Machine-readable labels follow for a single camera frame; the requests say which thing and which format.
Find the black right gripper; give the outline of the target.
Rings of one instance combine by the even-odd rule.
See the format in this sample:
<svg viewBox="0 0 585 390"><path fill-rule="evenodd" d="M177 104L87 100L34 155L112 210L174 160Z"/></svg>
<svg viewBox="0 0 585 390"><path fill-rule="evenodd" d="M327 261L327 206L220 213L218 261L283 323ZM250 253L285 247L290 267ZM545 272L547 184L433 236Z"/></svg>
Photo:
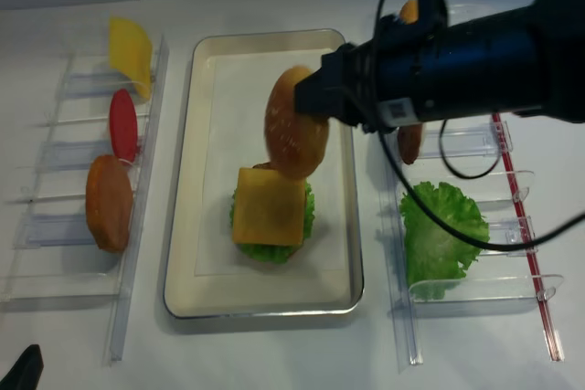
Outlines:
<svg viewBox="0 0 585 390"><path fill-rule="evenodd" d="M388 132L378 110L371 43L345 43L321 56L321 67L294 86L296 113L360 125L365 133Z"/></svg>

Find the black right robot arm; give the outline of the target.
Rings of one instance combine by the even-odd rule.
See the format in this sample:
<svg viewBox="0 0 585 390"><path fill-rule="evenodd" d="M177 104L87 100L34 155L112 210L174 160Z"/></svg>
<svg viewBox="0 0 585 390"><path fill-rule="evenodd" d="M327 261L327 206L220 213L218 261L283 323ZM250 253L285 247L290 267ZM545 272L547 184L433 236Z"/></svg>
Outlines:
<svg viewBox="0 0 585 390"><path fill-rule="evenodd" d="M294 90L296 112L388 132L497 112L584 120L584 0L530 5L450 25L444 0L407 24L377 16Z"/></svg>

